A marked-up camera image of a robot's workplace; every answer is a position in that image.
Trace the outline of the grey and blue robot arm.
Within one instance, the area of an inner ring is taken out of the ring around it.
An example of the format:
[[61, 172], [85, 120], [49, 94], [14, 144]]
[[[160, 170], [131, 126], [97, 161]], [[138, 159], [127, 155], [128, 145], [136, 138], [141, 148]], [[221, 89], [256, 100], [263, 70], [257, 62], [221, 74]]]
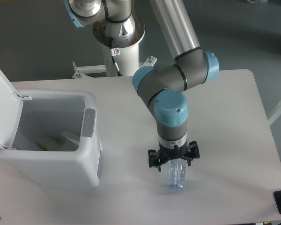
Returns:
[[131, 76], [136, 93], [156, 120], [159, 150], [148, 151], [149, 167], [160, 168], [174, 159], [190, 164], [199, 158], [198, 144], [187, 142], [184, 91], [217, 77], [219, 62], [212, 52], [202, 50], [183, 2], [151, 2], [175, 61], [162, 71], [138, 62], [145, 26], [132, 12], [131, 1], [66, 0], [64, 4], [76, 27], [93, 26], [107, 75]]

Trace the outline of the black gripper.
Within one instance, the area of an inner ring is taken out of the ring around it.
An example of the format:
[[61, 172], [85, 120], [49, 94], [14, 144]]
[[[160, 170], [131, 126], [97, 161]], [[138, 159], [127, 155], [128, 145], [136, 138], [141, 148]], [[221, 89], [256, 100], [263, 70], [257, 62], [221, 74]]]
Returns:
[[157, 168], [159, 172], [161, 171], [161, 166], [169, 160], [180, 158], [186, 160], [187, 165], [191, 166], [194, 159], [200, 158], [200, 150], [196, 141], [192, 141], [188, 145], [185, 143], [181, 147], [175, 144], [171, 149], [161, 144], [159, 144], [159, 147], [159, 151], [148, 150], [148, 166], [149, 168]]

